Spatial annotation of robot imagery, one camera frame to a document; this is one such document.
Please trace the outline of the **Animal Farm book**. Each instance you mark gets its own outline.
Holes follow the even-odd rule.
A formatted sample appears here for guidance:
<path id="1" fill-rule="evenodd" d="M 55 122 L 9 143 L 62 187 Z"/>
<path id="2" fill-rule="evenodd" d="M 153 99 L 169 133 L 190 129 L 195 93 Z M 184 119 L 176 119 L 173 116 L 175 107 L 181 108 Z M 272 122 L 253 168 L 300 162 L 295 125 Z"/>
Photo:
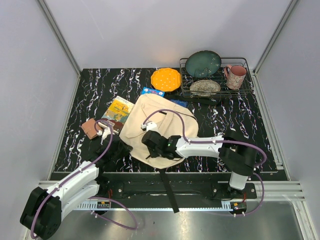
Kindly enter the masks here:
<path id="1" fill-rule="evenodd" d="M 177 99 L 171 99 L 170 101 L 181 106 L 181 107 L 184 107 L 184 108 L 188 107 L 188 103 L 186 101 L 181 101 L 181 100 L 177 100 Z"/>

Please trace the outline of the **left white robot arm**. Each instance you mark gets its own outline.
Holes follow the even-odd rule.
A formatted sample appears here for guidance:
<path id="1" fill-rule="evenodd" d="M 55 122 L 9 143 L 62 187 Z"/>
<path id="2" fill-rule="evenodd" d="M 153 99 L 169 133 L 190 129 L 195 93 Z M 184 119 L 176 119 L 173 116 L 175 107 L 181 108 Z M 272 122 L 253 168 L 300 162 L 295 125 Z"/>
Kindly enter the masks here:
<path id="1" fill-rule="evenodd" d="M 112 197 L 114 191 L 104 172 L 132 149 L 112 134 L 107 137 L 105 148 L 97 150 L 66 177 L 50 187 L 33 189 L 19 220 L 29 229 L 30 237 L 47 240 L 58 230 L 63 219 L 85 200 Z"/>

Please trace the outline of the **beige canvas backpack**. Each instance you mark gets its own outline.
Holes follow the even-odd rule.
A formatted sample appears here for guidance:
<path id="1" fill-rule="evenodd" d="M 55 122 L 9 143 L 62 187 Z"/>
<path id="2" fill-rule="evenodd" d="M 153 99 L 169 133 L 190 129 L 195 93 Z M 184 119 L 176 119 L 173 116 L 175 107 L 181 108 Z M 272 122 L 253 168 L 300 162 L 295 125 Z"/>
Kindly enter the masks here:
<path id="1" fill-rule="evenodd" d="M 142 143 L 146 132 L 141 129 L 141 125 L 146 119 L 155 122 L 159 133 L 165 138 L 181 136 L 182 123 L 185 125 L 185 135 L 196 138 L 199 125 L 191 111 L 159 95 L 143 94 L 137 99 L 119 134 L 120 139 L 133 148 L 131 156 L 153 168 L 166 169 L 183 162 L 182 158 L 169 160 L 149 157 L 148 148 Z"/>

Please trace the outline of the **blue treehouse book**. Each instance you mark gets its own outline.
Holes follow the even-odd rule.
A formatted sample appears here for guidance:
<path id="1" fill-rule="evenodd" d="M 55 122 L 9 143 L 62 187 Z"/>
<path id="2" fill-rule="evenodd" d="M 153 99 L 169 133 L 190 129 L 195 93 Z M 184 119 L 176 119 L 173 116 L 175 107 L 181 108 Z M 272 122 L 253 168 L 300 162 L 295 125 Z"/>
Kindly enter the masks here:
<path id="1" fill-rule="evenodd" d="M 155 94 L 160 97 L 164 97 L 164 95 L 165 95 L 165 93 L 163 91 L 153 89 L 153 88 L 144 87 L 142 89 L 141 95 L 146 95 L 146 94 Z"/>

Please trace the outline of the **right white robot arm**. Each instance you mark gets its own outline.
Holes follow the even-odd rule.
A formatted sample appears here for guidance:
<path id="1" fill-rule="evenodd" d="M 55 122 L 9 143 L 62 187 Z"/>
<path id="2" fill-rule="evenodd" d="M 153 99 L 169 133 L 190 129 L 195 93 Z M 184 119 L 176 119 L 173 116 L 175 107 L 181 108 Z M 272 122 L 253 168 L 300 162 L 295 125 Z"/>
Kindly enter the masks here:
<path id="1" fill-rule="evenodd" d="M 236 141 L 226 134 L 185 139 L 180 135 L 166 138 L 156 131 L 148 130 L 141 142 L 147 147 L 151 158 L 180 160 L 198 156 L 221 159 L 231 171 L 227 192 L 235 199 L 244 194 L 246 182 L 254 172 L 258 153 L 255 145 Z"/>

